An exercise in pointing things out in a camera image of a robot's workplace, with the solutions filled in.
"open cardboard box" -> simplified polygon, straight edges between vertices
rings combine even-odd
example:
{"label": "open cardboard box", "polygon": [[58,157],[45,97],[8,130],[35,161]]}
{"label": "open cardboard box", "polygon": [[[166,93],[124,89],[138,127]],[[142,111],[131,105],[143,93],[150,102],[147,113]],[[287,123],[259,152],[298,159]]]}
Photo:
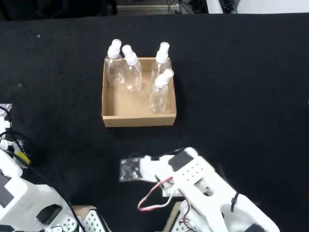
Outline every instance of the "open cardboard box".
{"label": "open cardboard box", "polygon": [[176,98],[173,79],[169,81],[169,106],[163,114],[150,111],[150,74],[155,58],[139,58],[143,67],[142,88],[132,93],[125,87],[108,84],[103,71],[102,117],[106,127],[171,126],[176,119]]}

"black cable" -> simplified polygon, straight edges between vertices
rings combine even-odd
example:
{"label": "black cable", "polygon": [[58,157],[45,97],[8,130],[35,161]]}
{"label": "black cable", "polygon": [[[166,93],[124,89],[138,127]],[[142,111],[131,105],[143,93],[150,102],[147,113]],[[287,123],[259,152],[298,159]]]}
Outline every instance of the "black cable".
{"label": "black cable", "polygon": [[176,10],[175,13],[182,14],[181,0],[178,0],[178,5],[179,5],[179,12]]}
{"label": "black cable", "polygon": [[191,1],[189,1],[189,2],[185,2],[185,1],[181,1],[182,2],[182,4],[184,4],[184,5],[187,5],[187,6],[191,6],[191,8],[192,8],[192,11],[195,13],[195,14],[206,14],[206,13],[208,13],[208,11],[204,11],[203,9],[202,9],[202,11],[197,11],[196,10],[196,4],[194,4],[194,2],[191,0]]}
{"label": "black cable", "polygon": [[3,14],[5,20],[7,20],[7,21],[12,20],[3,0],[0,0],[0,10],[2,11],[2,14]]}
{"label": "black cable", "polygon": [[[0,109],[3,110],[4,112],[6,112],[9,122],[10,122],[10,128],[8,129],[8,131],[13,131],[13,125],[12,125],[12,117],[11,117],[11,113],[5,109],[4,107],[0,106]],[[12,138],[14,140],[14,142],[17,144],[18,148],[20,149],[21,152],[23,152],[26,155],[25,150],[23,149],[23,147],[20,145],[20,143],[18,142],[18,140],[16,139],[16,137],[14,136],[14,134],[12,133]]]}
{"label": "black cable", "polygon": [[188,14],[190,13],[190,12],[188,11],[188,9],[185,8],[185,6],[183,5],[183,1],[180,1],[180,5],[185,9],[185,11],[187,11]]}
{"label": "black cable", "polygon": [[187,204],[188,204],[188,210],[183,216],[183,223],[189,229],[189,231],[196,232],[196,230],[194,230],[194,228],[188,226],[187,222],[185,221],[185,217],[188,215],[188,213],[190,212],[190,208],[191,208],[189,201],[186,198],[185,198],[185,200],[187,201]]}
{"label": "black cable", "polygon": [[50,229],[52,230],[53,228],[57,228],[57,227],[61,227],[61,231],[63,231],[63,227],[62,227],[62,226],[53,226],[53,227],[50,228]]}
{"label": "black cable", "polygon": [[[12,117],[11,117],[11,114],[10,112],[5,109],[4,107],[0,106],[0,109],[4,110],[8,116],[8,119],[10,121],[10,124],[11,124],[11,127],[8,131],[5,131],[3,133],[0,134],[0,139],[2,138],[3,135],[5,134],[11,134],[12,137],[14,138],[14,141],[16,142],[17,146],[19,147],[19,149],[24,153],[26,154],[25,150],[23,149],[23,147],[19,144],[18,140],[15,138],[14,134],[17,134],[23,138],[26,138],[28,141],[30,141],[29,138],[27,138],[26,136],[24,136],[22,133],[19,133],[19,132],[16,132],[16,131],[13,131],[13,128],[12,128]],[[10,154],[11,156],[15,157],[19,162],[21,162],[23,165],[25,165],[29,170],[33,171],[33,173],[35,173],[41,180],[43,180],[47,185],[49,185],[50,187],[52,187],[52,185],[50,184],[50,182],[40,173],[38,172],[35,168],[33,168],[32,166],[30,166],[29,164],[27,164],[22,158],[20,158],[17,154],[15,154],[14,152],[11,152],[11,151],[4,151],[4,152],[7,152],[8,154]],[[66,204],[68,205],[68,207],[70,208],[70,210],[72,211],[72,214],[75,218],[75,220],[77,221],[78,225],[82,228],[83,232],[86,232],[85,228],[83,227],[82,223],[79,221],[74,209],[72,208],[72,205],[71,203],[65,198],[63,197],[63,194],[60,193],[59,190],[57,190],[55,187],[52,187],[55,189],[56,192],[58,192],[58,194],[63,198],[63,200],[66,202]]]}
{"label": "black cable", "polygon": [[239,193],[236,192],[235,197],[233,197],[232,200],[231,200],[231,212],[232,213],[234,212],[234,207],[235,207],[235,204],[237,202],[237,197],[238,196],[239,196]]}
{"label": "black cable", "polygon": [[169,0],[166,0],[166,3],[168,5],[168,12],[169,14],[173,14],[173,11],[170,9],[170,6],[174,3],[175,0],[173,0],[170,4],[169,4]]}
{"label": "black cable", "polygon": [[86,232],[85,228],[83,227],[82,223],[79,221],[71,203],[63,196],[63,194],[60,193],[60,191],[58,189],[56,189],[55,187],[53,187],[50,183],[49,180],[47,180],[43,174],[41,174],[38,170],[36,170],[35,168],[33,168],[32,166],[30,166],[29,164],[27,164],[22,158],[20,158],[17,154],[15,154],[14,152],[11,151],[4,151],[6,153],[8,153],[9,155],[15,157],[19,162],[21,162],[23,165],[25,165],[29,170],[33,171],[34,174],[36,174],[43,182],[45,182],[47,185],[49,185],[50,187],[54,188],[54,190],[60,195],[60,197],[63,198],[63,200],[66,202],[66,204],[68,205],[68,207],[70,208],[70,210],[72,211],[72,214],[75,218],[75,220],[77,221],[78,225],[82,228],[83,232]]}
{"label": "black cable", "polygon": [[219,0],[223,13],[234,14],[236,9],[234,8],[231,0]]}
{"label": "black cable", "polygon": [[2,132],[0,134],[0,139],[2,139],[2,136],[4,136],[5,134],[10,134],[10,135],[18,135],[20,137],[22,137],[24,140],[27,140],[28,143],[30,144],[31,146],[31,149],[33,150],[34,149],[34,145],[32,143],[32,141],[27,137],[25,136],[24,134],[20,133],[20,132],[17,132],[17,131],[14,131],[14,130],[7,130],[5,132]]}

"bottle cap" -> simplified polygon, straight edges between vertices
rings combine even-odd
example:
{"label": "bottle cap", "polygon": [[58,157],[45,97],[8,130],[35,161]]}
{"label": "bottle cap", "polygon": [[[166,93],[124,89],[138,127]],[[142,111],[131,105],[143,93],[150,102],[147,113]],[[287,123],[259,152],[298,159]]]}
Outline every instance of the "bottle cap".
{"label": "bottle cap", "polygon": [[112,45],[109,47],[107,55],[110,59],[116,59],[119,56],[120,53],[120,47],[121,47],[121,41],[120,40],[113,40]]}
{"label": "bottle cap", "polygon": [[170,78],[172,78],[173,76],[174,72],[172,69],[165,69],[165,71],[155,79],[155,86],[157,86],[158,88],[163,88],[169,83]]}
{"label": "bottle cap", "polygon": [[135,65],[139,61],[137,58],[135,52],[132,51],[132,48],[130,45],[125,45],[122,47],[122,52],[125,55],[126,62],[128,65]]}
{"label": "bottle cap", "polygon": [[156,53],[155,60],[160,63],[164,64],[169,58],[169,43],[162,42],[160,44],[159,51]]}

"red and white wire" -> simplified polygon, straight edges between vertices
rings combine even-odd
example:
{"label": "red and white wire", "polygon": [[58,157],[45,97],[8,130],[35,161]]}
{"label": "red and white wire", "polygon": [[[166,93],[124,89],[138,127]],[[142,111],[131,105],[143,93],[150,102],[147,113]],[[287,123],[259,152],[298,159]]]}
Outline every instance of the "red and white wire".
{"label": "red and white wire", "polygon": [[165,182],[168,182],[169,180],[171,180],[173,177],[169,177],[165,180],[161,180],[160,182],[158,182],[150,191],[149,193],[143,197],[143,199],[141,199],[141,201],[139,202],[138,206],[137,206],[137,209],[144,212],[144,211],[151,211],[151,210],[154,210],[154,209],[158,209],[158,208],[163,208],[165,206],[167,206],[170,201],[172,200],[172,197],[175,193],[175,191],[177,189],[174,190],[174,192],[170,195],[168,201],[164,204],[155,204],[155,205],[151,205],[151,206],[147,206],[147,207],[142,207],[141,205],[147,200],[147,198],[150,196],[150,194],[152,194],[153,191],[155,191],[160,185],[164,184]]}

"black zip tie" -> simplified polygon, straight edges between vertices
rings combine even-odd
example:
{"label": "black zip tie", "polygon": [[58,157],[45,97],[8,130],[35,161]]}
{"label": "black zip tie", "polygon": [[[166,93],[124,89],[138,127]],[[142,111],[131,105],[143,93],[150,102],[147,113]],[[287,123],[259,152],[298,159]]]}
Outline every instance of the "black zip tie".
{"label": "black zip tie", "polygon": [[237,202],[237,197],[238,197],[238,195],[239,195],[239,193],[238,192],[236,192],[236,194],[235,194],[235,197],[233,197],[232,198],[232,200],[231,200],[231,212],[233,213],[234,212],[234,206],[235,206],[235,204],[236,204],[236,202]]}

